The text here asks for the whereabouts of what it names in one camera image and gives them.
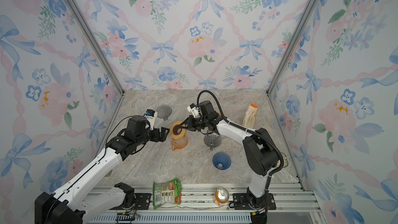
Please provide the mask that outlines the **grey glass dripper cone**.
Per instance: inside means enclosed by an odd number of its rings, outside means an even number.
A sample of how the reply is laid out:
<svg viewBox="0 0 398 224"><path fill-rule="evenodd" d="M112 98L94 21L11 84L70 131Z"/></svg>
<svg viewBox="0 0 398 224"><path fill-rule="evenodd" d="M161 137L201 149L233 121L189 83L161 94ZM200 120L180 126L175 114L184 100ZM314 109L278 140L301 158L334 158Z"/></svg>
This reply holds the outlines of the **grey glass dripper cone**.
<svg viewBox="0 0 398 224"><path fill-rule="evenodd" d="M156 108L157 117L167 121L173 110L169 105L160 105Z"/></svg>

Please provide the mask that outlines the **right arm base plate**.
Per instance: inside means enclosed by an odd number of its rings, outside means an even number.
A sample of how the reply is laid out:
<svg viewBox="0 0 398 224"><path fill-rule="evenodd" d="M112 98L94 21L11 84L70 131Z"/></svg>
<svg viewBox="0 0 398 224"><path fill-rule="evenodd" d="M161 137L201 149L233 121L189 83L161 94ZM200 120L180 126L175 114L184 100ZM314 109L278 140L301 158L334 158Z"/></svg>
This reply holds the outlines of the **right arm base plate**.
<svg viewBox="0 0 398 224"><path fill-rule="evenodd" d="M260 211L262 209L276 210L274 196L271 193L256 198L248 193L234 193L228 207L236 210Z"/></svg>

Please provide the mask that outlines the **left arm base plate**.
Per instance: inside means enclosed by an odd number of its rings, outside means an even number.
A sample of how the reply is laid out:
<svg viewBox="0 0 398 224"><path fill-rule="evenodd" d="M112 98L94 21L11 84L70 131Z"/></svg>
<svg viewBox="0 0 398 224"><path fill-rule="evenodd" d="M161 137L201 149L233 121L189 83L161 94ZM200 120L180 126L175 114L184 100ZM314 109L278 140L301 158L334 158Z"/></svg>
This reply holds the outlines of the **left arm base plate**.
<svg viewBox="0 0 398 224"><path fill-rule="evenodd" d="M151 205L152 194L148 193L135 193L134 200L132 203L127 206L125 204L116 206L111 208L111 210L121 210L121 211L130 211L130 210L149 210L149 206Z"/></svg>

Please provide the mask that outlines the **coffee filter paper pack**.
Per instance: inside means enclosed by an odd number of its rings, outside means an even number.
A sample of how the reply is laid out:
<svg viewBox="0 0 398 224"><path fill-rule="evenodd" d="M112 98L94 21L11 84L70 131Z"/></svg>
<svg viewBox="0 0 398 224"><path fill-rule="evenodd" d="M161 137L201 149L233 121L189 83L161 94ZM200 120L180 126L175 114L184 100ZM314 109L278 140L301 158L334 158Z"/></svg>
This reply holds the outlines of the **coffee filter paper pack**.
<svg viewBox="0 0 398 224"><path fill-rule="evenodd" d="M256 116L258 112L258 106L254 104L250 104L248 107L245 117L243 120L243 126L246 128L252 129L254 127L255 121L256 121Z"/></svg>

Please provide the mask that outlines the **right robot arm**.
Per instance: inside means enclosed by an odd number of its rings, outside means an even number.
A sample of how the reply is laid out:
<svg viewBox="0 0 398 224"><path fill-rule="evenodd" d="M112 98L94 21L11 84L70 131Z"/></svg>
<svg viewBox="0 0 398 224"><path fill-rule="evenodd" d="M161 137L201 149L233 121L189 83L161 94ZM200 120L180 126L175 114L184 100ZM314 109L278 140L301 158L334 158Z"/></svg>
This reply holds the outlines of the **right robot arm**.
<svg viewBox="0 0 398 224"><path fill-rule="evenodd" d="M188 107L191 115L177 125L179 130L210 132L226 136L241 143L247 162L253 171L250 186L247 189L247 203L256 210L267 209L269 186L272 176L281 171L284 158L268 131L246 128L228 119L217 103L216 111L210 101L204 101Z"/></svg>

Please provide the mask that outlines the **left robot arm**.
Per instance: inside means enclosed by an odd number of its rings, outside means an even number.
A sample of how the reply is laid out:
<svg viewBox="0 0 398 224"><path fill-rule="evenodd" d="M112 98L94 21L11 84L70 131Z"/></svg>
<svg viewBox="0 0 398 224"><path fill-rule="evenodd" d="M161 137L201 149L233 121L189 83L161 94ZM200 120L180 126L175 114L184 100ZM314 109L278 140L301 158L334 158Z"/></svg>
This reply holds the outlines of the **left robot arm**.
<svg viewBox="0 0 398 224"><path fill-rule="evenodd" d="M137 205L135 190L117 183L106 193L86 201L88 193L114 167L138 152L148 142L164 142L168 128L155 128L156 116L129 117L127 127L111 138L102 151L82 171L53 193L42 193L35 200L36 224L86 224L114 208L133 209Z"/></svg>

